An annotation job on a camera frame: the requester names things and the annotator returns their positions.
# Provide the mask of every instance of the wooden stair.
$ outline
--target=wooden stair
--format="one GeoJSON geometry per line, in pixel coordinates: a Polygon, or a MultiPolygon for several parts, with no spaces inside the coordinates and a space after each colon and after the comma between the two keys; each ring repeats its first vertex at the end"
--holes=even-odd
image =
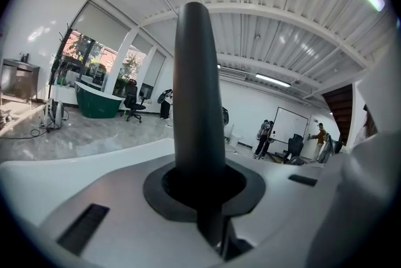
{"type": "Polygon", "coordinates": [[[341,140],[346,145],[352,121],[352,85],[325,93],[323,97],[340,130],[341,140]]]}

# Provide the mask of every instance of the whiteboard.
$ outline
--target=whiteboard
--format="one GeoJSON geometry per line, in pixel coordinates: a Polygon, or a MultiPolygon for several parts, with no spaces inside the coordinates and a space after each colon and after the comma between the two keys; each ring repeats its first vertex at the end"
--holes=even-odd
{"type": "Polygon", "coordinates": [[[275,140],[288,143],[294,134],[304,136],[308,119],[283,108],[277,109],[271,137],[275,140]]]}

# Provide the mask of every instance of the black pole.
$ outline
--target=black pole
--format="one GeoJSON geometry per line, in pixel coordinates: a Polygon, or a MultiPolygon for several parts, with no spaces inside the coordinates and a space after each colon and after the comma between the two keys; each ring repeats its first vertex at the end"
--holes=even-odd
{"type": "Polygon", "coordinates": [[[173,90],[175,167],[192,193],[202,190],[199,197],[211,198],[226,160],[216,48],[209,12],[201,3],[179,11],[173,90]]]}

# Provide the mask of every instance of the air vent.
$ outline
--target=air vent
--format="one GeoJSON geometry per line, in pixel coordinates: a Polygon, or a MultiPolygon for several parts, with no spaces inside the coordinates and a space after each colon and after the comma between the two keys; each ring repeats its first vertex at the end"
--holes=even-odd
{"type": "Polygon", "coordinates": [[[235,69],[229,69],[229,68],[221,68],[219,69],[219,74],[221,76],[225,76],[227,78],[232,78],[236,80],[245,80],[246,79],[246,73],[235,70],[235,69]]]}

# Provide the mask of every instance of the ceiling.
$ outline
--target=ceiling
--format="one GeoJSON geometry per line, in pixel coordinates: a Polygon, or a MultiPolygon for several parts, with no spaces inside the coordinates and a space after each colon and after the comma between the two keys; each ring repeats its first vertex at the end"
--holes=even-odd
{"type": "Polygon", "coordinates": [[[247,73],[236,81],[326,108],[321,94],[369,70],[394,41],[396,17],[367,0],[107,0],[174,55],[178,9],[205,4],[222,67],[247,73]],[[256,73],[291,83],[274,86],[256,73]]]}

